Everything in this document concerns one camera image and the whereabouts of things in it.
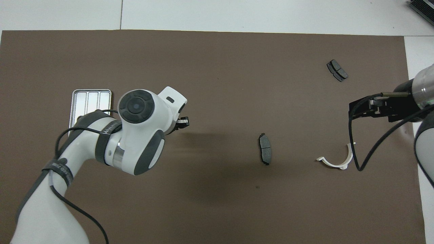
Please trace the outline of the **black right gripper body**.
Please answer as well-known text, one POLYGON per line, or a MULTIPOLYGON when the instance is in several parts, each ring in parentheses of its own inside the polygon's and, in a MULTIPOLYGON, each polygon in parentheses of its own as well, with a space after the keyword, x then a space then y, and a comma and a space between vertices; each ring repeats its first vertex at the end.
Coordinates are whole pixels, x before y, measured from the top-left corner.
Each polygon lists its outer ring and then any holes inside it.
POLYGON ((389 122, 403 120, 416 113, 418 105, 408 91, 382 93, 371 100, 375 117, 388 117, 389 122))

